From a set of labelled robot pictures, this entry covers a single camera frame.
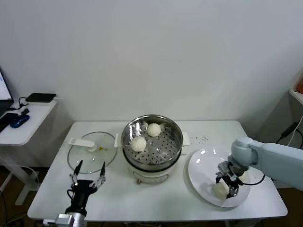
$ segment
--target lid handle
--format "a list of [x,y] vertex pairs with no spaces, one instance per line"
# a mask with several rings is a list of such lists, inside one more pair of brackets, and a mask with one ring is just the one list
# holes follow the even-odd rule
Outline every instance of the lid handle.
[[87,147],[87,150],[90,152],[95,151],[97,149],[95,142],[78,138],[71,138],[68,144],[74,146]]

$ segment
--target glass lid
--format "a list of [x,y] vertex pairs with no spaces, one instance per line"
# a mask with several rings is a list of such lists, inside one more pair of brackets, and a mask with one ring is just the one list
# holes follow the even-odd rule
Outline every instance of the glass lid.
[[103,163],[108,166],[117,154],[115,137],[104,131],[96,131],[86,134],[79,140],[81,145],[72,145],[68,152],[67,162],[72,170],[83,160],[80,173],[91,174],[101,170]]

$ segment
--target laptop screen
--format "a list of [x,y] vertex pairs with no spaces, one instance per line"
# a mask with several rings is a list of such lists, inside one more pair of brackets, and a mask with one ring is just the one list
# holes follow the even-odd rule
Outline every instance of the laptop screen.
[[9,89],[6,86],[6,83],[0,71],[0,100],[10,100],[10,99],[12,98],[10,96]]

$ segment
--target perforated steamer tray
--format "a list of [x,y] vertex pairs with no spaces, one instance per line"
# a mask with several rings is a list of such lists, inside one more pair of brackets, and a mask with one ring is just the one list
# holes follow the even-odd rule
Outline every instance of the perforated steamer tray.
[[[122,134],[124,155],[134,167],[147,171],[157,172],[173,165],[181,154],[183,136],[180,128],[175,124],[160,123],[161,133],[157,137],[147,134],[148,123],[155,123],[155,119],[138,120],[128,125]],[[142,152],[135,152],[131,148],[134,138],[141,136],[146,140],[146,148]]]

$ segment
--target steamed bun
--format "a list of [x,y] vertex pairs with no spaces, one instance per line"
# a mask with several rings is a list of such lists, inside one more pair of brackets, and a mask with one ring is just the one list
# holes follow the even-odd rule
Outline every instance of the steamed bun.
[[221,200],[226,200],[226,196],[229,193],[229,188],[225,182],[216,183],[213,186],[214,195]]
[[161,127],[158,124],[152,123],[147,127],[147,134],[151,137],[159,136],[161,133]]
[[145,147],[146,147],[146,141],[143,137],[138,136],[134,138],[131,142],[131,148],[135,152],[144,151]]

